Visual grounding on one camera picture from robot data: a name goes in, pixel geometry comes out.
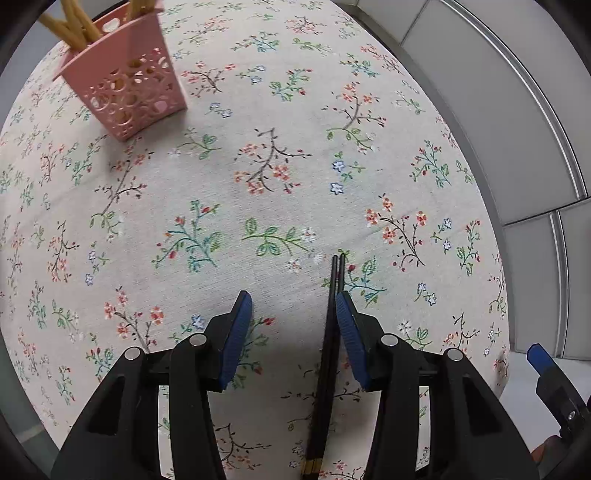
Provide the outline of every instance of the blue flower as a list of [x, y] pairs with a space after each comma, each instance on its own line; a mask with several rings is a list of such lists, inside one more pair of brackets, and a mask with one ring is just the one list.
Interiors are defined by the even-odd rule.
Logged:
[[335, 195], [338, 195], [339, 193], [344, 193], [345, 192], [343, 190], [343, 186], [340, 183], [331, 183], [330, 184], [330, 191], [332, 193], [334, 193]]
[[345, 162], [342, 160], [336, 160], [333, 162], [333, 170], [336, 170], [339, 173], [341, 173], [345, 167]]
[[193, 325], [198, 330], [205, 329], [205, 319], [201, 318], [201, 315], [193, 315], [191, 317], [191, 325]]

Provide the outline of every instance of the pink perforated holder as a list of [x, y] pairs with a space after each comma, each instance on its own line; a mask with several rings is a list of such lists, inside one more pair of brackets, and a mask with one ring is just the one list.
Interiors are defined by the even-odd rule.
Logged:
[[105, 35], [81, 53], [69, 50], [55, 76], [121, 141], [187, 108], [158, 21], [163, 9], [159, 0], [127, 23], [127, 4], [106, 14], [95, 22]]

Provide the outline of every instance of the green leaf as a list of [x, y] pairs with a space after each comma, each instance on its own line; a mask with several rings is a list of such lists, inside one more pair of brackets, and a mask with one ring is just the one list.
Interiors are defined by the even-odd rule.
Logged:
[[428, 329], [422, 329], [421, 327], [417, 328], [417, 338], [419, 340], [424, 340], [425, 338], [427, 338], [427, 335], [429, 335]]
[[256, 224], [256, 220], [254, 217], [250, 217], [244, 223], [244, 229], [246, 230], [246, 233], [248, 233], [248, 235], [253, 235], [256, 232], [257, 228], [258, 228], [258, 226]]
[[296, 236], [295, 232], [296, 232], [296, 227], [294, 227], [294, 226], [291, 227], [285, 235], [285, 240], [291, 240], [292, 238], [294, 238]]
[[372, 275], [375, 272], [375, 269], [375, 257], [367, 260], [361, 267], [361, 271], [367, 276]]
[[203, 142], [204, 145], [211, 145], [212, 143], [215, 143], [216, 140], [217, 140], [217, 137], [216, 136], [214, 136], [214, 135], [207, 135], [207, 134], [205, 134], [201, 138], [201, 141]]
[[269, 250], [269, 253], [271, 255], [281, 255], [281, 250], [279, 250], [279, 247], [277, 246], [277, 244], [274, 244], [272, 242], [267, 243], [267, 248]]

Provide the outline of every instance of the floral tablecloth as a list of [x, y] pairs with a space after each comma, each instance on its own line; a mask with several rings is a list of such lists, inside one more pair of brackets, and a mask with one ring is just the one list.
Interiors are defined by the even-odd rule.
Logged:
[[[127, 347], [171, 348], [248, 289], [236, 376], [210, 395], [220, 455], [229, 478], [298, 478], [340, 252], [358, 309], [418, 349], [464, 350], [500, 393], [495, 236], [452, 133], [398, 60], [329, 1], [165, 6], [186, 112], [117, 142], [51, 81], [58, 45], [0, 138], [0, 326], [58, 446]], [[426, 388], [420, 401], [419, 465]], [[325, 478], [361, 477], [377, 404], [343, 351]]]

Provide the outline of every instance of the red flower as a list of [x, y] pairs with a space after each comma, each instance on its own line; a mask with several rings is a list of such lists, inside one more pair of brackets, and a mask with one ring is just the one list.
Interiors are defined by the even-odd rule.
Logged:
[[420, 223], [421, 226], [425, 226], [427, 222], [427, 215], [423, 213], [422, 210], [419, 210], [417, 213], [417, 222]]
[[160, 325], [162, 323], [162, 319], [164, 318], [164, 312], [160, 310], [160, 307], [154, 307], [150, 310], [150, 316], [156, 325]]

